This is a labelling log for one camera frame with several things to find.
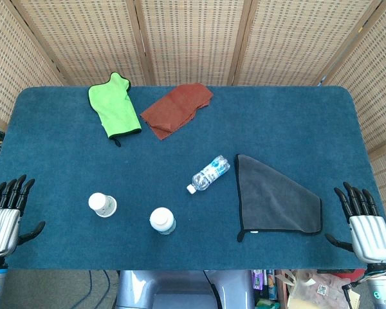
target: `gray floor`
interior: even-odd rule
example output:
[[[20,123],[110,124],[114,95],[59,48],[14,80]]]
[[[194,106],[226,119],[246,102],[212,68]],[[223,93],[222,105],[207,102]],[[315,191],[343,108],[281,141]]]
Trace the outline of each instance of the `gray floor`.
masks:
[[[91,274],[92,291],[89,297],[76,307],[78,309],[94,308],[107,290],[107,279],[103,271],[92,270]],[[107,274],[111,287],[99,309],[111,309],[117,293],[117,273],[110,270]],[[86,270],[11,270],[6,279],[0,309],[69,309],[89,292],[89,288],[89,273]],[[359,285],[354,291],[360,294],[360,309],[373,309],[372,295],[366,285]],[[160,296],[154,309],[204,309],[203,303],[194,305],[194,298],[188,301],[182,298],[173,301],[165,295]]]

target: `blue carpet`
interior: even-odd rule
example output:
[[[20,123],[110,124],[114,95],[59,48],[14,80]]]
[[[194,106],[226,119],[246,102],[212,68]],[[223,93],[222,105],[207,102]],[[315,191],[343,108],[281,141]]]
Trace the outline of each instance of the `blue carpet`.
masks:
[[[348,181],[381,201],[352,98],[339,87],[209,87],[210,106],[159,141],[142,132],[108,140],[91,109],[87,87],[41,87],[17,99],[0,156],[0,182],[35,178],[21,232],[47,222],[17,248],[12,268],[229,269],[354,268],[353,254],[332,247],[324,233],[349,240],[333,187]],[[171,87],[133,87],[139,115]],[[323,230],[247,234],[240,230],[234,167],[191,196],[192,175],[215,156],[242,153],[321,197]],[[99,218],[87,206],[93,192],[114,196],[116,213]],[[170,236],[149,225],[156,207],[177,221]]]

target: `rust-colored towel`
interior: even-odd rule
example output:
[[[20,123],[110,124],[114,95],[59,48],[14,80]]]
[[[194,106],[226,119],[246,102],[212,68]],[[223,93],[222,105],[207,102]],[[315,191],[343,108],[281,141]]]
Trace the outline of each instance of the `rust-colored towel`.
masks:
[[[180,85],[146,109],[141,116],[160,139],[168,137],[194,118],[213,97],[200,83]]]

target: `gray microfiber cloth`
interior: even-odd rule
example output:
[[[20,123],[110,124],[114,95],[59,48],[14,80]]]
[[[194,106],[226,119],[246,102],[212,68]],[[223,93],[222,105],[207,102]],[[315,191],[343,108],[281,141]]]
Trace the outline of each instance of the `gray microfiber cloth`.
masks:
[[[236,155],[241,231],[237,241],[250,231],[322,230],[322,200],[298,183],[263,163]]]

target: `green mitt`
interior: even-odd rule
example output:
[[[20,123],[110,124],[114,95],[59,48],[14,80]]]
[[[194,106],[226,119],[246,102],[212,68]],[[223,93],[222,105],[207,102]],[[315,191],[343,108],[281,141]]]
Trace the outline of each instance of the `green mitt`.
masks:
[[[121,145],[115,137],[139,133],[142,130],[127,94],[130,87],[127,79],[113,72],[108,82],[89,88],[90,105],[98,113],[107,136],[113,139],[118,147]]]

